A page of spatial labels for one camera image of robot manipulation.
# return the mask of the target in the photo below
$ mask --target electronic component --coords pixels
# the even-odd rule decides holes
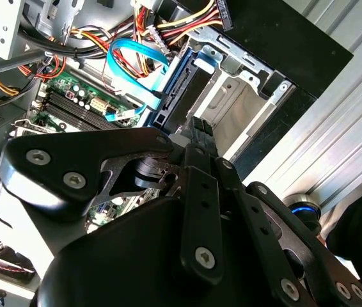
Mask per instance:
[[[67,99],[73,100],[75,95],[72,91],[67,91],[65,96]]]
[[[63,122],[81,130],[111,130],[123,127],[107,122],[101,115],[87,111],[60,94],[50,91],[45,100],[44,111]]]
[[[107,108],[109,107],[109,103],[98,97],[95,97],[90,101],[90,106],[105,115]]]
[[[154,25],[150,25],[147,27],[148,32],[150,32],[151,36],[154,38],[157,45],[160,47],[161,51],[167,56],[168,54],[171,54],[171,51],[168,49],[166,43],[164,40],[162,40],[160,34],[157,32]]]
[[[226,0],[215,0],[219,16],[221,16],[222,27],[225,31],[231,30],[233,28],[232,18]]]

